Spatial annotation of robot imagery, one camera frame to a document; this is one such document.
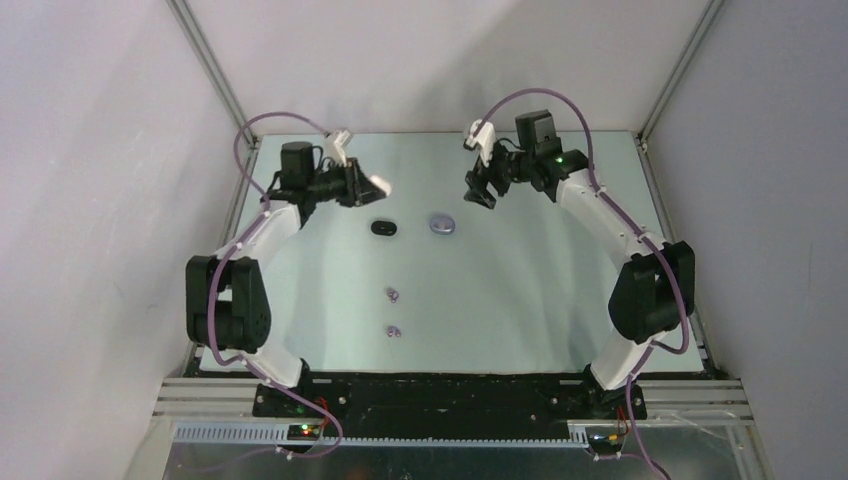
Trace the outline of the white earbud charging case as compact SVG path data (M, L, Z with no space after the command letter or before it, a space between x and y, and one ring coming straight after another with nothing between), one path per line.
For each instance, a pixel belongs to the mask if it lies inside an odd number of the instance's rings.
M391 195L392 185L389 181L378 175L370 175L368 179L374 186L380 189L386 197Z

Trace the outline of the black earbud charging case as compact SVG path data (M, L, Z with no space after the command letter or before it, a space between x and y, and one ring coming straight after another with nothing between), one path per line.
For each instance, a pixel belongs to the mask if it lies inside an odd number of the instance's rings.
M397 234L398 226L388 220L375 220L370 224L370 231L377 236L392 237Z

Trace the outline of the purple earbud charging case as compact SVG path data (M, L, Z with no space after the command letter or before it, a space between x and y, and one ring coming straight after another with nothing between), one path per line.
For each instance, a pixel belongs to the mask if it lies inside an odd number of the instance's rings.
M428 220L429 229L437 235L452 235L456 231L456 221L445 214L434 214Z

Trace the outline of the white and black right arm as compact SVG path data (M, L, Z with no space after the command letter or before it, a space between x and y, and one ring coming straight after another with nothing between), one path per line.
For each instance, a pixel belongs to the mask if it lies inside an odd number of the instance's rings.
M484 119L468 128L464 146L478 154L466 173L464 198L494 209L512 185L527 183L573 216L600 245L618 277L608 300L612 332L589 364L594 383L581 392L585 411L606 418L622 403L619 388L637 375L648 352L682 330L694 308L695 255L638 224L599 183L587 154L564 150L547 110L515 120L517 143Z

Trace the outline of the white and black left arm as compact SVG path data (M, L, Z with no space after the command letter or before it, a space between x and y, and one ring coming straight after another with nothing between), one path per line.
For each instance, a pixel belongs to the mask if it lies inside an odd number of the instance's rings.
M306 362L271 337L274 321L263 276L318 204L363 207L392 191L387 180L365 174L341 145L332 145L327 164L315 158L322 150L305 141L283 144L280 167L261 193L255 217L215 253L191 257L185 269L188 338L209 348L219 365L242 364L263 382L281 386L278 404L297 417L312 411L316 390L301 380Z

